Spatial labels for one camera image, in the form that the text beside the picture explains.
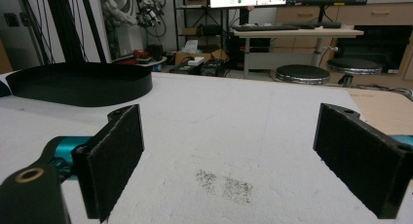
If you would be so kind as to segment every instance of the white table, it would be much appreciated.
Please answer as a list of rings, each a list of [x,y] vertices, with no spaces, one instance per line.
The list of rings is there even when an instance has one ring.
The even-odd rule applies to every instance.
[[[313,150],[322,102],[359,111],[347,90],[166,73],[153,84],[99,108],[1,97],[0,181],[55,136],[94,135],[109,112],[139,103],[145,151],[109,223],[412,222],[412,186],[397,219],[378,220]],[[62,190],[72,223],[98,223],[76,181]]]
[[[312,64],[319,66],[321,60],[321,45],[323,38],[353,38],[364,32],[352,29],[299,29],[286,31],[235,31],[234,35],[245,38],[244,52],[244,78],[248,78],[249,69],[270,69],[288,64]],[[250,39],[251,38],[317,38],[314,53],[295,56],[293,54],[254,53],[255,60],[251,60]]]

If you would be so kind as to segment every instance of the black stool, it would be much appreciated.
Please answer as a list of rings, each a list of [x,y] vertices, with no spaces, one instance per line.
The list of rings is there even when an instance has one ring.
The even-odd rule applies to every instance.
[[[312,65],[292,64],[277,68],[276,77],[291,83],[321,85],[329,81],[330,73]]]
[[[344,73],[343,78],[338,81],[338,84],[346,88],[352,84],[353,75],[377,75],[382,71],[382,66],[376,62],[347,57],[329,60],[327,62],[327,68]]]

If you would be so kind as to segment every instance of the drawer handle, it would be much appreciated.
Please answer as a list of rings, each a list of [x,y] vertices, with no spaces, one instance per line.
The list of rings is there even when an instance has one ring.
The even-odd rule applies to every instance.
[[[372,15],[389,15],[390,12],[372,12]]]
[[[298,13],[299,17],[310,17],[312,15],[313,15],[313,13]]]

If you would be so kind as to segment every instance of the computer mouse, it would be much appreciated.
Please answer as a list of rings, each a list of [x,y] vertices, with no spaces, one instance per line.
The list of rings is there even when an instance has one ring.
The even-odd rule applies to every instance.
[[[300,29],[315,29],[313,25],[300,25]]]

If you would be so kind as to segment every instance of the gray smudge mark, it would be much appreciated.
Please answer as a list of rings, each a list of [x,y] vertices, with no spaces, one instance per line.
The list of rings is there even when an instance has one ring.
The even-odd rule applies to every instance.
[[[225,178],[223,197],[236,203],[251,203],[252,185],[233,178]]]
[[[203,170],[197,171],[197,181],[208,192],[215,195],[215,181],[216,175],[213,173],[207,173]]]

